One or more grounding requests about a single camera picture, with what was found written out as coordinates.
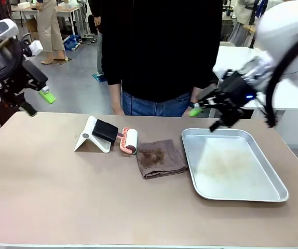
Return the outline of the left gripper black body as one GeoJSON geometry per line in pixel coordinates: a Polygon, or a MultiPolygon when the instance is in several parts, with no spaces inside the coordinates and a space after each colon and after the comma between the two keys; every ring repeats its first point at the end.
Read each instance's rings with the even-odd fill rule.
{"type": "Polygon", "coordinates": [[[30,60],[24,60],[14,73],[1,83],[0,98],[10,106],[20,107],[26,103],[23,91],[32,89],[48,93],[47,76],[30,60]]]}

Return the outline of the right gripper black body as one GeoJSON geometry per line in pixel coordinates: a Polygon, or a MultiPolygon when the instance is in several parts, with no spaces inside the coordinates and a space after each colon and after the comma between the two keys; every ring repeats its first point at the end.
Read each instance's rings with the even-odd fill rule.
{"type": "Polygon", "coordinates": [[[229,70],[219,85],[211,84],[199,94],[199,106],[219,111],[219,120],[213,127],[232,127],[245,116],[242,108],[255,97],[256,91],[242,75],[229,70]]]}

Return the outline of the person's left hand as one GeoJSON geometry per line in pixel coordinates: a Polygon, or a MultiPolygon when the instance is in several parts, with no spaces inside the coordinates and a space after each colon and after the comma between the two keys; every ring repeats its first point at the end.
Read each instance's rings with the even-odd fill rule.
{"type": "Polygon", "coordinates": [[[189,107],[193,108],[195,104],[198,102],[198,96],[202,93],[203,89],[194,87],[192,89],[191,97],[189,100],[189,107]]]}

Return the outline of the person's right hand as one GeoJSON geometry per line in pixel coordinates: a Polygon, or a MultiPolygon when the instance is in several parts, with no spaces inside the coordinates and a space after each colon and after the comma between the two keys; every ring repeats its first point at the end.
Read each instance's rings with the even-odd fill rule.
{"type": "Polygon", "coordinates": [[[119,115],[119,116],[125,115],[120,102],[112,102],[111,107],[114,115],[119,115]]]}

